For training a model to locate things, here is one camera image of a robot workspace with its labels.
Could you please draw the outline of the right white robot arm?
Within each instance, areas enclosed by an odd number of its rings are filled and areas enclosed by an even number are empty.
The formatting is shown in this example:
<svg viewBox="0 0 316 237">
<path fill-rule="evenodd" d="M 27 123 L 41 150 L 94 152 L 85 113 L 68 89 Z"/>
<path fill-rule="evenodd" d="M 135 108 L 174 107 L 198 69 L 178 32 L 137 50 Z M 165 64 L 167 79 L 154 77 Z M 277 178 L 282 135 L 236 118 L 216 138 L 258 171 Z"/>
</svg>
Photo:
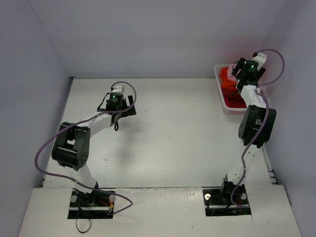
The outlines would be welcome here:
<svg viewBox="0 0 316 237">
<path fill-rule="evenodd" d="M 241 58 L 232 69 L 237 79 L 236 88 L 247 108 L 238 129 L 238 137 L 245 150 L 235 166 L 228 172 L 218 192 L 223 203 L 240 205 L 245 190 L 245 179 L 252 160 L 260 148 L 268 142 L 277 112 L 269 108 L 259 88 L 258 81 L 265 72 L 266 55 L 258 53 L 251 60 Z"/>
</svg>

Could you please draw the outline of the pink t shirt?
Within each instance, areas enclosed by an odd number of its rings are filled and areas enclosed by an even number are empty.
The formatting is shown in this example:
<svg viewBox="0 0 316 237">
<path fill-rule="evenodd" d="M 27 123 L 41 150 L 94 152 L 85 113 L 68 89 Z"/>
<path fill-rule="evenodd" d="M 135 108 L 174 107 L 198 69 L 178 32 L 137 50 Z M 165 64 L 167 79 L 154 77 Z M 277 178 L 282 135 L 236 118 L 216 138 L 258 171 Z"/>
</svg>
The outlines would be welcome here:
<svg viewBox="0 0 316 237">
<path fill-rule="evenodd" d="M 237 79 L 236 77 L 233 75 L 233 68 L 235 67 L 235 64 L 230 64 L 228 66 L 228 69 L 227 69 L 227 78 L 229 81 L 231 82 L 234 82 L 234 83 L 237 83 Z"/>
</svg>

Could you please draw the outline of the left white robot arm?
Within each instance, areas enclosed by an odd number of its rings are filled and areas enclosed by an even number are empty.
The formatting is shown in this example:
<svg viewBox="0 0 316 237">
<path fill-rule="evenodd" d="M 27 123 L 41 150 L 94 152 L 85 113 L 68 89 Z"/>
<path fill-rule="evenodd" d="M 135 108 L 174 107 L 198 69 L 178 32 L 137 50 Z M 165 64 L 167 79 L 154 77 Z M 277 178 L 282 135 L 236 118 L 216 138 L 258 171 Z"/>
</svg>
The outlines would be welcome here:
<svg viewBox="0 0 316 237">
<path fill-rule="evenodd" d="M 55 140 L 52 159 L 75 179 L 76 191 L 81 194 L 80 200 L 87 207 L 95 206 L 99 200 L 98 193 L 94 191 L 99 188 L 98 182 L 92 177 L 87 165 L 90 139 L 110 127 L 118 131 L 120 118 L 136 115 L 133 102 L 133 96 L 125 98 L 122 90 L 111 92 L 106 107 L 97 109 L 101 115 L 70 128 L 58 135 Z"/>
</svg>

